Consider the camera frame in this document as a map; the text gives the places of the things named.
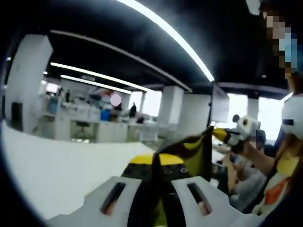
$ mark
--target slot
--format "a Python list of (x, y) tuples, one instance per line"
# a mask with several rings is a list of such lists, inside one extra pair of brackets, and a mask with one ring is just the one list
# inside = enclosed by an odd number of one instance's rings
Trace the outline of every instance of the slot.
[(103, 205), (101, 206), (101, 213), (105, 214), (105, 215), (112, 215), (115, 205), (122, 193), (122, 191), (124, 190), (126, 184), (125, 183), (117, 183), (114, 188), (112, 189), (112, 191), (110, 192), (110, 194), (107, 196), (107, 198), (105, 199)]

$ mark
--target white helmet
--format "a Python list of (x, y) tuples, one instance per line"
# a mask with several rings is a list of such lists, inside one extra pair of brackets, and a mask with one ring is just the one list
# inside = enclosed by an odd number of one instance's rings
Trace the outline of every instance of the white helmet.
[(282, 129), (303, 140), (303, 94), (292, 96), (285, 101), (282, 110)]

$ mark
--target office desk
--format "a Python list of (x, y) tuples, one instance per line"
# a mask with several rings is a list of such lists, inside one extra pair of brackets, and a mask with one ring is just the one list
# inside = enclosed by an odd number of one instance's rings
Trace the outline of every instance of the office desk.
[[(55, 140), (71, 141), (71, 122), (83, 121), (70, 116), (56, 116), (54, 132)], [(96, 143), (126, 142), (127, 124), (118, 122), (104, 122), (87, 119), (84, 122), (97, 125)]]
[(74, 212), (83, 205), (85, 195), (111, 176), (120, 176), (130, 159), (154, 153), (141, 143), (48, 140), (18, 132), (6, 124), (2, 136), (10, 172), (43, 219)]

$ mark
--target white column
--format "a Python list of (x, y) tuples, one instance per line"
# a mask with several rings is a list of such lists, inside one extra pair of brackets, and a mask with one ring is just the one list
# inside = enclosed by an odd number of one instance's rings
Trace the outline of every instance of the white column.
[(131, 99), (131, 95), (130, 94), (121, 93), (120, 96), (121, 96), (122, 110), (123, 111), (127, 111), (128, 110), (129, 101)]
[(208, 123), (211, 96), (186, 94), (176, 136), (184, 138), (203, 132)]
[(247, 115), (257, 120), (258, 113), (259, 113), (259, 99), (249, 98), (247, 105)]
[(164, 88), (158, 116), (159, 124), (168, 126), (179, 123), (183, 94), (184, 91), (177, 86)]
[(145, 102), (145, 97), (146, 97), (146, 92), (143, 92), (142, 99), (141, 99), (141, 104), (140, 104), (140, 108), (139, 108), (140, 113), (143, 113), (143, 105), (144, 105), (144, 102)]
[(21, 41), (13, 60), (6, 91), (5, 113), (11, 120), (11, 105), (22, 103), (23, 131), (31, 133), (38, 119), (33, 109), (38, 99), (43, 79), (53, 48), (45, 35), (26, 35)]

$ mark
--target ceiling beam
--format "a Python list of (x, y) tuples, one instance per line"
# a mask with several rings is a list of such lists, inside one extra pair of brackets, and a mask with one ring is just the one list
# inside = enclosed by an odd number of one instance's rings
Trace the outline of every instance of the ceiling beam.
[(185, 85), (184, 83), (182, 83), (181, 81), (179, 81), (178, 79), (176, 79), (174, 76), (168, 74), (167, 72), (159, 69), (158, 67), (148, 63), (147, 61), (141, 59), (140, 57), (138, 56), (135, 56), (127, 51), (124, 51), (116, 46), (113, 46), (113, 45), (110, 45), (108, 43), (105, 43), (103, 41), (100, 41), (100, 40), (97, 40), (97, 39), (94, 39), (94, 38), (90, 38), (90, 37), (87, 37), (87, 36), (84, 36), (84, 35), (79, 35), (79, 34), (75, 34), (75, 33), (71, 33), (71, 32), (65, 32), (65, 31), (58, 31), (58, 30), (51, 30), (51, 33), (54, 33), (54, 34), (58, 34), (58, 35), (65, 35), (65, 36), (70, 36), (70, 37), (74, 37), (74, 38), (78, 38), (78, 39), (82, 39), (82, 40), (86, 40), (86, 41), (89, 41), (89, 42), (92, 42), (92, 43), (96, 43), (96, 44), (99, 44), (99, 45), (102, 45), (104, 47), (107, 47), (113, 51), (116, 51), (116, 52), (119, 52), (121, 54), (124, 54), (126, 55), (127, 57), (130, 57), (146, 66), (148, 66), (149, 68), (157, 71), (158, 73), (162, 74), (163, 76), (169, 78), (170, 80), (176, 82), (177, 84), (179, 84), (182, 88), (184, 88), (185, 90), (187, 90), (188, 92), (193, 92), (193, 90), (191, 88), (189, 88), (187, 85)]

